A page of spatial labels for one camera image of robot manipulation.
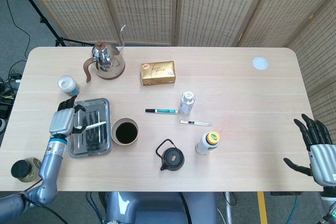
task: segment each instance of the robotic hand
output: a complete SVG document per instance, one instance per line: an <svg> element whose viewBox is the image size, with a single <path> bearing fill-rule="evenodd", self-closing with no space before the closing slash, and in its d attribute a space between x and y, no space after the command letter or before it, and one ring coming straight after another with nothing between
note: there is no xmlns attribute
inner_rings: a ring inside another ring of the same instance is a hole
<svg viewBox="0 0 336 224"><path fill-rule="evenodd" d="M290 159L284 158L285 163L293 170L312 176L314 181L323 187L321 193L323 206L327 214L318 222L336 223L336 145L332 144L327 127L320 121L314 121L302 114L307 127L297 119L303 141L306 144L310 159L310 168L298 166Z"/></svg>
<svg viewBox="0 0 336 224"><path fill-rule="evenodd" d="M57 195L57 178L61 168L63 154L67 146L67 137L71 134L81 134L85 130L74 128L74 116L79 110L85 111L81 105L74 107L77 96L61 102L51 120L50 134L39 176L42 184L27 192L10 195L0 199L0 223L12 220L24 210L46 205Z"/></svg>

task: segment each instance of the white can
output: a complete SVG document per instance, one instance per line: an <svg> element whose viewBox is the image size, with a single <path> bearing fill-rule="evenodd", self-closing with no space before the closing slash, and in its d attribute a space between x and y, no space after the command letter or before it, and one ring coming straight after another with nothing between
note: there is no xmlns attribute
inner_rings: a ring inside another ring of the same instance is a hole
<svg viewBox="0 0 336 224"><path fill-rule="evenodd" d="M191 91L184 92L181 96L181 103L179 111L182 114L188 115L191 112L195 102L195 95Z"/></svg>
<svg viewBox="0 0 336 224"><path fill-rule="evenodd" d="M208 154L209 151L214 150L219 146L221 137L215 131L207 132L202 139L196 143L196 151L202 155Z"/></svg>
<svg viewBox="0 0 336 224"><path fill-rule="evenodd" d="M71 76L62 76L59 78L58 86L65 94L71 97L79 94L79 85Z"/></svg>

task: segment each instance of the gold packaging box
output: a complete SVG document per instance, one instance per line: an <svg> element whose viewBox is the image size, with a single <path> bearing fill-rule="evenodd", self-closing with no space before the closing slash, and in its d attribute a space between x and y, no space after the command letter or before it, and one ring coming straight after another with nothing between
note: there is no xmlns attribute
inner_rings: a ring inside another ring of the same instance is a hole
<svg viewBox="0 0 336 224"><path fill-rule="evenodd" d="M141 64L142 85L174 83L176 79L173 61Z"/></svg>

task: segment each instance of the yellow bottle cap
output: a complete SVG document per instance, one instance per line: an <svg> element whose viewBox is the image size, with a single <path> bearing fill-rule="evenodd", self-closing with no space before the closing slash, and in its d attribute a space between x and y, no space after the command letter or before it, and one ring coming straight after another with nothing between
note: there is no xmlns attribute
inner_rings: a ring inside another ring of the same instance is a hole
<svg viewBox="0 0 336 224"><path fill-rule="evenodd" d="M206 136L206 141L209 144L213 144L213 145L217 144L220 139L221 139L220 135L215 131L209 132Z"/></svg>

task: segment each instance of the metal tray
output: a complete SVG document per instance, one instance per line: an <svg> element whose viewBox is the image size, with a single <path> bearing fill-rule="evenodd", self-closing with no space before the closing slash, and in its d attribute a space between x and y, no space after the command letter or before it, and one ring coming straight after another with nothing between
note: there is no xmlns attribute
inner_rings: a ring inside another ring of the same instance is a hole
<svg viewBox="0 0 336 224"><path fill-rule="evenodd" d="M104 122L99 127L73 134L70 137L68 152L70 157L80 158L107 154L112 149L110 103L105 98L78 101L75 105L84 106L86 112L79 111L75 118L75 127Z"/></svg>

